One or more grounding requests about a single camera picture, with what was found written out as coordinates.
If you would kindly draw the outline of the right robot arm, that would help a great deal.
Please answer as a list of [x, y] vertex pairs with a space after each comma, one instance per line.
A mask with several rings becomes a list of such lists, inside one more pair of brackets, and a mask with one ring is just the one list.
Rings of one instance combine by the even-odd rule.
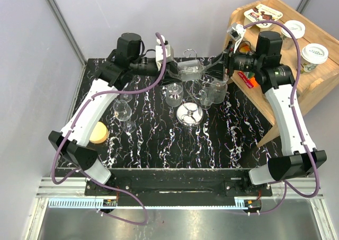
[[317, 149], [302, 118], [292, 70], [281, 61], [282, 39], [277, 32], [264, 31], [258, 35], [254, 53], [240, 53], [243, 34], [229, 33], [231, 41], [224, 51], [211, 61], [207, 69], [212, 77], [232, 76], [234, 71], [254, 73], [263, 94], [272, 107], [282, 142], [282, 156], [270, 158], [264, 166], [253, 168], [242, 180], [241, 190], [254, 195], [260, 185], [314, 174], [327, 156]]

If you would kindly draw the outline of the ribbed glass goblet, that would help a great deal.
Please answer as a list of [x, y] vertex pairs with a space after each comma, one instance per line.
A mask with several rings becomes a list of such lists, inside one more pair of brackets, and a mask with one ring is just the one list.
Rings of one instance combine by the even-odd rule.
[[202, 77], [203, 65], [199, 60], [188, 60], [177, 63], [177, 74], [175, 78], [183, 81], [197, 81]]

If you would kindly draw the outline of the clear wine glass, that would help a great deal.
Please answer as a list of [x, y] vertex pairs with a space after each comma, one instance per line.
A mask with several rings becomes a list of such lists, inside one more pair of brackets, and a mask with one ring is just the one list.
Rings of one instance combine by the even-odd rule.
[[119, 95], [119, 100], [123, 100], [123, 101], [125, 101], [127, 103], [130, 102], [132, 99], [133, 99], [133, 95], [132, 94], [123, 93], [123, 94]]
[[114, 115], [117, 120], [122, 122], [123, 131], [131, 134], [136, 129], [136, 124], [131, 120], [132, 109], [124, 100], [116, 100], [113, 104]]

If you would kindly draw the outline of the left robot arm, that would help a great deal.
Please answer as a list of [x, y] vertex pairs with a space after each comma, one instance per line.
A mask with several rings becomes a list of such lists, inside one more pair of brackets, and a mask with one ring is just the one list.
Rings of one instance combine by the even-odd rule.
[[76, 166], [86, 178], [96, 183], [96, 188], [103, 195], [114, 191], [115, 182], [110, 179], [111, 172], [100, 162], [98, 153], [88, 148], [90, 136], [104, 111], [120, 94], [141, 94], [152, 90], [163, 80], [167, 65], [173, 61], [173, 49], [165, 37], [156, 33], [157, 45], [155, 61], [151, 64], [151, 72], [157, 77], [149, 86], [134, 91], [125, 91], [125, 86], [135, 75], [142, 75], [146, 68], [137, 70], [131, 64], [137, 64], [143, 57], [141, 36], [135, 33], [124, 33], [117, 40], [117, 47], [101, 65], [92, 82], [90, 91], [76, 113], [61, 129], [52, 131], [48, 139], [56, 150], [53, 158], [51, 179], [54, 184], [64, 180], [56, 180], [55, 169], [59, 158], [64, 158]]

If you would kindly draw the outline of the chrome wine glass rack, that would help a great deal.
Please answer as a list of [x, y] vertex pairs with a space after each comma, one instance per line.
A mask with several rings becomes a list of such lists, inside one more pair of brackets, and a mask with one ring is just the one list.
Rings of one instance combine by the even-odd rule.
[[[203, 69], [208, 67], [208, 64], [202, 64]], [[223, 67], [223, 63], [219, 63], [215, 66]], [[169, 70], [169, 63], [166, 63], [166, 71], [167, 70]], [[182, 125], [186, 127], [193, 127], [199, 125], [202, 122], [205, 110], [202, 109], [200, 104], [199, 91], [205, 90], [206, 92], [209, 92], [209, 87], [213, 80], [215, 80], [213, 77], [206, 75], [203, 72], [202, 77], [197, 81], [181, 82], [183, 85], [183, 99], [182, 103], [175, 108], [176, 118]]]

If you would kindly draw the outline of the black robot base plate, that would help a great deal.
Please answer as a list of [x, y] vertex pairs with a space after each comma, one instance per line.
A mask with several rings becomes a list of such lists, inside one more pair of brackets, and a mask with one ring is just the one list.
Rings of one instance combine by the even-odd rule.
[[93, 182], [86, 184], [84, 196], [116, 198], [118, 208], [146, 209], [247, 208], [249, 200], [271, 198], [268, 184], [252, 185], [247, 169], [116, 169], [109, 185], [120, 192]]

